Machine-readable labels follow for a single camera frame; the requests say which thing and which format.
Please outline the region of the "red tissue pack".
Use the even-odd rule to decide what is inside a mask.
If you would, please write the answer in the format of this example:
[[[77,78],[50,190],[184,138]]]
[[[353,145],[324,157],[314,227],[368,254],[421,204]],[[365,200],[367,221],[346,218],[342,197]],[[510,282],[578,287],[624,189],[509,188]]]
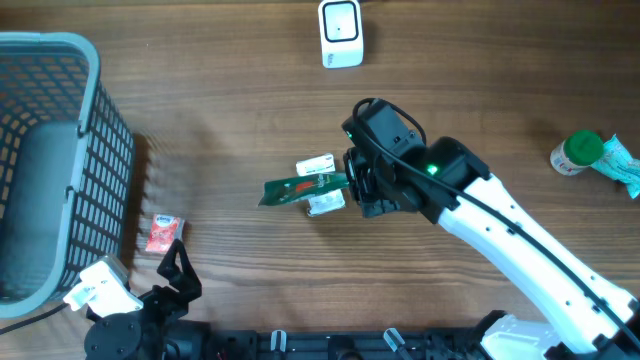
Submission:
[[[175,240],[182,240],[185,220],[166,214],[155,214],[145,251],[165,254]]]

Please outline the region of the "white small packet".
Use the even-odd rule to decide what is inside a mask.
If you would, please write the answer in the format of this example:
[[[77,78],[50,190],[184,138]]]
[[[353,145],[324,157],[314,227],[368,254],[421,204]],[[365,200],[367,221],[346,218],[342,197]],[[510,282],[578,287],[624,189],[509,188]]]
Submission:
[[[334,172],[335,170],[334,156],[331,153],[296,163],[296,171],[299,176],[328,173]],[[326,214],[346,206],[343,193],[340,189],[310,198],[308,202],[309,209],[307,213],[310,217]]]

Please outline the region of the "green gloves package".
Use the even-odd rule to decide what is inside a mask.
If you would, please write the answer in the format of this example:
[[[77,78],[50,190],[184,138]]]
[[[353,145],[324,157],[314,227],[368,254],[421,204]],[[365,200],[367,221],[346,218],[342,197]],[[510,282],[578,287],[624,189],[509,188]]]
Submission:
[[[308,200],[349,186],[347,175],[342,172],[317,173],[279,179],[264,184],[259,206],[279,206]]]

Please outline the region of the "green lid Knorr jar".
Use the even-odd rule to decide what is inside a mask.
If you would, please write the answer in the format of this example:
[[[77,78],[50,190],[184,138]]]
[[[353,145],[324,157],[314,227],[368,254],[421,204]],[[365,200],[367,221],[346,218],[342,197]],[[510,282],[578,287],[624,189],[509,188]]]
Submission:
[[[604,153],[604,142],[590,130],[579,130],[550,154],[551,166],[564,176],[574,176],[590,167]]]

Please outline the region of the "toilet tissue wipes pack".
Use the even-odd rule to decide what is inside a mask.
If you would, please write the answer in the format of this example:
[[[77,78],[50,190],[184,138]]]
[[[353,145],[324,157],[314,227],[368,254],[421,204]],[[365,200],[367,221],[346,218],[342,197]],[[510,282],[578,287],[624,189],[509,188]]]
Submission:
[[[639,160],[635,159],[616,135],[606,141],[603,155],[591,167],[604,176],[623,183],[632,199],[639,196]]]

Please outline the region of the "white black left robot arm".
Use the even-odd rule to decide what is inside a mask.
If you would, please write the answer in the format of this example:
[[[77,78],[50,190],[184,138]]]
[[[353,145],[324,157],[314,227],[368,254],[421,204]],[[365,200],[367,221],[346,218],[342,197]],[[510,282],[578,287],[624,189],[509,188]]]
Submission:
[[[175,240],[157,273],[169,284],[141,295],[142,308],[97,317],[85,336],[87,360],[202,359],[209,328],[182,319],[202,295],[201,282],[184,244]]]

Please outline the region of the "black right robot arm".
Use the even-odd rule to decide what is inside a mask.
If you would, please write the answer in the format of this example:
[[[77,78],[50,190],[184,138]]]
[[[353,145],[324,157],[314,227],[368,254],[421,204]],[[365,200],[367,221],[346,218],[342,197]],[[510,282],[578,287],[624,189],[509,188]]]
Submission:
[[[490,261],[543,314],[487,315],[466,356],[487,359],[635,359],[639,301],[598,275],[539,225],[489,167],[451,137],[428,142],[396,105],[360,100],[343,123],[353,199],[367,218],[418,213]]]

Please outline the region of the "white barcode scanner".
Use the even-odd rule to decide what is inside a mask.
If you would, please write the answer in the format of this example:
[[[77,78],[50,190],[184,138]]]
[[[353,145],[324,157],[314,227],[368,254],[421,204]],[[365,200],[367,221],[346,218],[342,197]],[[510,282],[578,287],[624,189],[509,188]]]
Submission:
[[[359,66],[364,58],[361,7],[357,0],[318,5],[322,64],[327,69]]]

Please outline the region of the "grey plastic basket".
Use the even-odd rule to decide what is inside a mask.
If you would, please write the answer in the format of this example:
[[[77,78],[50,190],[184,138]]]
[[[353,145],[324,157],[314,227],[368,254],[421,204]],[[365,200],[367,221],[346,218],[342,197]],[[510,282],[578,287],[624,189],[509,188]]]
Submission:
[[[60,300],[121,253],[134,136],[74,33],[1,35],[1,316]]]

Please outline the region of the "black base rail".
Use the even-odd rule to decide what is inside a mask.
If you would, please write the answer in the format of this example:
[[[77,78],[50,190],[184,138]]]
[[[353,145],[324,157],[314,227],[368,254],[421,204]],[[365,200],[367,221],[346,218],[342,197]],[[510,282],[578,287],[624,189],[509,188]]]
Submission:
[[[215,331],[201,357],[209,360],[339,360],[339,359],[486,359],[470,340],[469,328],[430,329],[399,333],[394,345],[382,331],[259,333]]]

